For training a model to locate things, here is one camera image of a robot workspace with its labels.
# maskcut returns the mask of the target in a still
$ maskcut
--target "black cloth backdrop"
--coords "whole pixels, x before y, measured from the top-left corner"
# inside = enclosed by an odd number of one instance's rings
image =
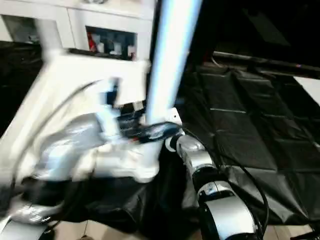
[[[42,61],[41,49],[34,45],[1,42],[0,53],[2,134]],[[270,224],[320,220],[320,107],[293,77],[188,69],[176,107],[189,129],[212,149],[237,159],[262,185]],[[250,180],[227,159],[217,155],[215,161],[262,219],[262,200]],[[194,190],[175,153],[163,148],[159,163],[159,174],[150,183],[129,177],[74,182],[66,198],[83,194],[65,220],[91,219],[150,239],[187,238],[198,228]]]

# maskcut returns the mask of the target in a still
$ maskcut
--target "glass cabinet door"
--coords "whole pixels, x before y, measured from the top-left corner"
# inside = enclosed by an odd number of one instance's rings
[[[39,44],[40,40],[48,46],[75,47],[66,8],[0,1],[0,41]]]
[[[120,60],[148,59],[152,20],[68,9],[75,47]]]

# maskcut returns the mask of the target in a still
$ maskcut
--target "black cable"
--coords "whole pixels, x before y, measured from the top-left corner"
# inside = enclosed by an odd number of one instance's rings
[[[96,80],[96,81],[92,81],[90,83],[87,83],[81,87],[78,87],[75,91],[73,91],[64,101],[62,101],[54,110],[53,112],[48,115],[43,121],[42,123],[38,126],[38,128],[35,130],[35,132],[31,135],[31,137],[29,138],[29,140],[27,141],[25,147],[23,148],[23,150],[21,151],[20,155],[18,156],[14,167],[13,167],[13,173],[12,173],[12,179],[11,179],[11,185],[10,185],[10,194],[8,195],[8,202],[11,201],[11,198],[14,196],[15,193],[15,186],[16,186],[16,179],[17,179],[17,175],[18,175],[18,170],[19,170],[19,166],[21,164],[21,161],[23,160],[23,157],[25,156],[28,148],[33,144],[35,138],[37,137],[37,135],[44,129],[44,127],[47,125],[47,123],[52,119],[52,117],[57,114],[57,112],[64,107],[69,101],[71,101],[75,96],[77,96],[78,94],[82,93],[84,90],[86,90],[87,88],[97,84],[98,82],[100,82],[101,80]],[[56,227],[62,220],[59,220],[57,223],[54,224],[54,227]]]
[[[254,213],[254,211],[252,211],[251,209],[251,214],[252,214],[252,217],[254,219],[254,221],[256,222],[256,225],[257,225],[257,231],[258,231],[258,236],[260,236],[260,239],[259,240],[263,240],[264,239],[264,235],[265,233],[263,232],[263,229],[262,229],[262,226],[261,226],[261,223],[259,221],[259,218],[257,217],[257,215]]]
[[[95,151],[95,155],[94,155],[95,164],[97,163],[96,162],[97,157],[98,157],[98,150]],[[93,168],[92,172],[89,174],[88,178],[84,182],[84,186],[83,186],[82,190],[81,190],[81,184],[79,183],[79,185],[80,185],[79,189],[76,189],[74,191],[75,193],[74,193],[73,199],[75,199],[75,200],[71,200],[69,204],[65,203],[66,206],[70,205],[68,210],[60,217],[60,219],[55,224],[49,226],[45,230],[45,233],[51,232],[56,226],[58,226],[63,220],[65,220],[70,215],[70,213],[72,213],[72,211],[76,208],[76,206],[79,204],[79,201],[82,199],[83,195],[87,192],[87,190],[89,188],[89,181],[92,179],[92,177],[94,175],[94,169],[95,169],[95,167]],[[88,220],[86,222],[84,232],[86,232],[87,225],[88,225]]]
[[[241,168],[241,170],[247,175],[247,177],[252,181],[252,183],[254,184],[254,186],[256,187],[256,189],[258,190],[258,192],[260,193],[262,200],[263,200],[263,207],[265,210],[265,217],[264,217],[264,222],[263,225],[261,226],[258,218],[256,218],[256,222],[257,222],[257,227],[258,227],[258,232],[260,232],[262,234],[261,238],[263,238],[263,235],[266,232],[267,226],[268,226],[268,220],[269,220],[269,204],[268,204],[268,200],[266,197],[266,194],[264,193],[264,191],[262,190],[261,186],[259,185],[259,183],[256,181],[256,179],[251,175],[251,173],[249,173],[246,168],[244,166],[242,166],[237,160],[235,160],[234,158],[227,156],[221,152],[218,152],[216,150],[211,150],[198,136],[196,136],[191,130],[189,130],[186,127],[183,127],[179,124],[176,124],[177,126],[179,126],[180,128],[182,127],[182,129],[185,131],[185,133],[187,133],[188,135],[192,136],[193,138],[195,138],[197,141],[199,141],[204,148],[207,150],[207,152],[209,153],[209,155],[213,159],[215,158],[215,155],[219,155],[225,159],[228,159],[230,161],[232,161],[235,165],[237,165],[238,167]]]
[[[89,222],[89,220],[87,220],[86,223],[85,223],[85,227],[84,227],[84,231],[83,231],[83,237],[87,236],[86,232],[87,232],[88,222]]]

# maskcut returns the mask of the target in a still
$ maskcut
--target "white pole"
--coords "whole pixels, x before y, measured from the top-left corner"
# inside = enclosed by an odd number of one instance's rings
[[[147,99],[147,124],[172,108],[186,64],[202,0],[163,0]]]

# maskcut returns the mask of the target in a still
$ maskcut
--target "tile floor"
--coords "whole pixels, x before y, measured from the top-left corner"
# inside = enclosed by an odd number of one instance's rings
[[[70,223],[62,222],[57,227],[56,240],[77,240],[84,234],[86,222]],[[311,232],[308,225],[305,226],[268,226],[264,240],[289,240],[290,237]],[[89,221],[86,235],[94,240],[146,240],[141,236],[125,234],[111,227],[95,221]],[[195,232],[189,240],[201,240],[200,231]]]

